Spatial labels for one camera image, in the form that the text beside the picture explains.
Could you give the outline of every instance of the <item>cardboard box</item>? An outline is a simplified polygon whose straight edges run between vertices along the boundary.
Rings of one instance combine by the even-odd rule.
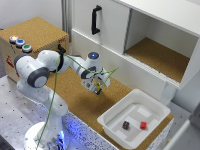
[[[58,44],[67,50],[69,54],[69,35],[40,17],[32,18],[12,27],[0,31],[0,49],[6,74],[18,81],[19,77],[14,68],[14,59],[22,53],[22,49],[10,44],[9,38],[17,35],[19,39],[25,40],[26,44],[32,46],[30,55],[37,58],[42,50],[58,51]]]

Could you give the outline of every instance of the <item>cabinet door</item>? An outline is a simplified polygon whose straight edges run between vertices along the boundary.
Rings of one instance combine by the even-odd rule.
[[[100,32],[93,35],[92,11],[96,6],[96,27]],[[95,42],[122,54],[129,20],[129,8],[112,0],[74,0],[73,29],[91,38]]]

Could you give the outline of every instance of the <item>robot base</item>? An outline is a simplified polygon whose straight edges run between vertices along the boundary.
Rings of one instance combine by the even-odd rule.
[[[43,127],[44,122],[40,122],[35,124],[34,126],[32,126],[25,134],[25,138],[24,138],[24,150],[36,150],[37,147],[37,142],[35,142],[34,137],[37,135],[37,133],[39,132],[39,130]],[[67,136],[67,133],[65,134],[65,149],[67,149],[68,145],[69,145],[69,136]],[[45,148],[40,148],[38,147],[37,150],[49,150],[49,147],[45,147]]]

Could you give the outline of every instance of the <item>white tray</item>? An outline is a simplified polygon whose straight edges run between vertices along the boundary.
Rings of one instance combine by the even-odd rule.
[[[135,149],[169,113],[169,108],[135,89],[97,120],[104,127],[105,133],[118,144],[126,149]],[[124,121],[130,123],[128,130],[122,128]],[[141,121],[147,122],[145,130],[140,129]]]

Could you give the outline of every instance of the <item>black handle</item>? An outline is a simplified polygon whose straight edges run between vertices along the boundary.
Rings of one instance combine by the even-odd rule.
[[[97,34],[100,32],[100,30],[96,27],[96,21],[97,21],[97,11],[102,10],[100,6],[96,6],[96,8],[92,11],[92,34]]]

